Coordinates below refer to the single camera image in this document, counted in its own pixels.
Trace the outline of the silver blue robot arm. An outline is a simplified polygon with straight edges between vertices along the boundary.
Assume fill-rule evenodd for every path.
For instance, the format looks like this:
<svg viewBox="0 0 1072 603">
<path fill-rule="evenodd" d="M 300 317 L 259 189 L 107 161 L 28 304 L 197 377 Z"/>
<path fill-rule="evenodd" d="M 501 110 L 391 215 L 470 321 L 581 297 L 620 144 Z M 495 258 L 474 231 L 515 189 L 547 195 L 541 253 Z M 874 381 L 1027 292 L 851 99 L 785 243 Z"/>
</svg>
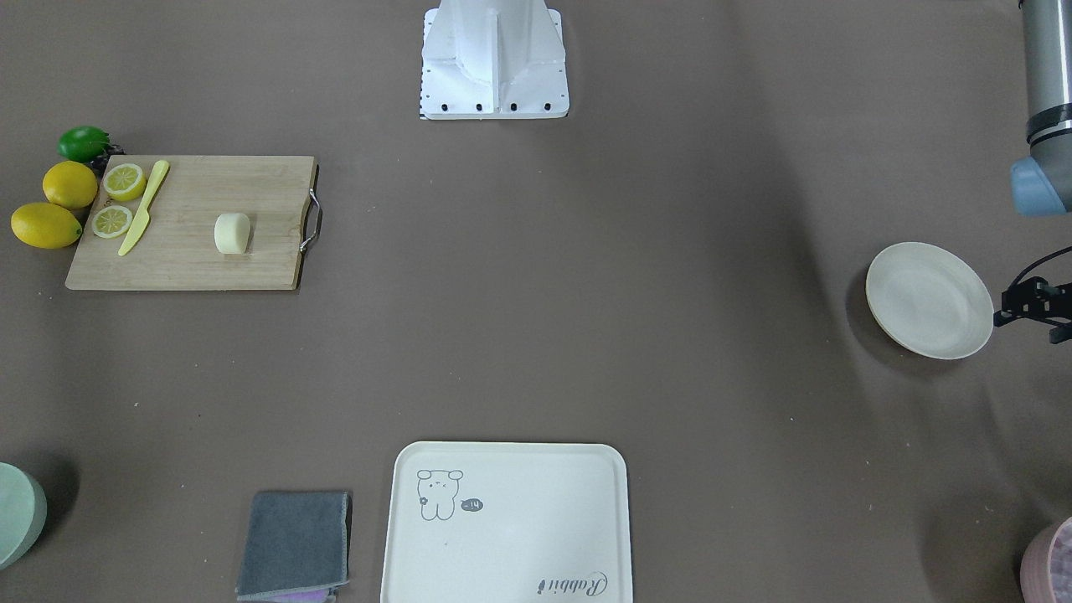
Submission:
<svg viewBox="0 0 1072 603">
<path fill-rule="evenodd" d="M 1023 216 L 1071 209 L 1071 3 L 1018 1 L 1023 20 L 1028 157 L 1014 162 L 1010 182 Z"/>
</svg>

